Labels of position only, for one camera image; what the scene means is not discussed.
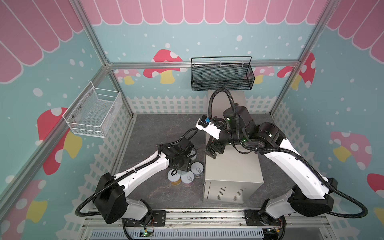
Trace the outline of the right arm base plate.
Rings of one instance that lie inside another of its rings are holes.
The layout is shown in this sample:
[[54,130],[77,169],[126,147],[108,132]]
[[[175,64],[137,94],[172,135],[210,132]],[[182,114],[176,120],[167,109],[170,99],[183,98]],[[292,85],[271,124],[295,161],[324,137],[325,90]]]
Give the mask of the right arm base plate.
[[286,226],[283,218],[274,219],[264,210],[245,210],[245,219],[247,226]]

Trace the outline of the yellow label can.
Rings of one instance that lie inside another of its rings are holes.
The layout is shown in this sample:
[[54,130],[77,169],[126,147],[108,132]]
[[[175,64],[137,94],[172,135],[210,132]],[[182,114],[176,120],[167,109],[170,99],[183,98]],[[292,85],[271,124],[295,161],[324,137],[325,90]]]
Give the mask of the yellow label can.
[[168,180],[173,186],[177,186],[181,183],[181,175],[176,169],[171,169],[167,174]]

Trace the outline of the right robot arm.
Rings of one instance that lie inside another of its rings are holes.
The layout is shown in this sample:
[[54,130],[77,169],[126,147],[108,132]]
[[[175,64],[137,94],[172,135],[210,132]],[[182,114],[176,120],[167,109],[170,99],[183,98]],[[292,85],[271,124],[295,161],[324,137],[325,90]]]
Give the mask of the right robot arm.
[[[229,90],[221,88],[212,93],[208,115],[198,121],[197,127],[210,135],[207,156],[215,159],[218,154],[223,154],[226,146],[240,145],[244,148],[242,154],[254,152],[266,156],[295,182],[286,194],[264,201],[258,215],[265,225],[292,213],[305,217],[328,214],[345,219],[359,219],[368,214],[364,204],[337,189],[338,183],[334,178],[324,177],[300,156],[276,125],[256,125],[248,109],[236,104]],[[332,193],[358,206],[361,212],[333,212]]]

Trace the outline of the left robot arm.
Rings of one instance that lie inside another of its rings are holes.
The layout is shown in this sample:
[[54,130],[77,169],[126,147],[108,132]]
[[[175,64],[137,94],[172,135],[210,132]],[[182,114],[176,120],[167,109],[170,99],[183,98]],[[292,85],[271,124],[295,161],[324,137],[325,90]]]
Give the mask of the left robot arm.
[[154,211],[144,200],[131,200],[129,195],[158,172],[166,169],[171,169],[173,174],[189,171],[194,149],[191,139],[197,132],[197,128],[191,128],[178,140],[157,145],[151,156],[126,171],[114,176],[110,173],[102,175],[95,192],[76,208],[75,215],[102,216],[107,224],[122,219],[147,225]]

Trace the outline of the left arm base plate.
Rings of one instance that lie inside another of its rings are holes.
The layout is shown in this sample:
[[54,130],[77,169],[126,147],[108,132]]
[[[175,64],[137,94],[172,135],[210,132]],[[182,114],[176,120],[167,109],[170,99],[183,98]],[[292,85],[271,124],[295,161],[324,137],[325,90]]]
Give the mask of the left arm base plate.
[[143,220],[125,219],[126,227],[164,227],[166,222],[166,211],[152,211],[148,213]]

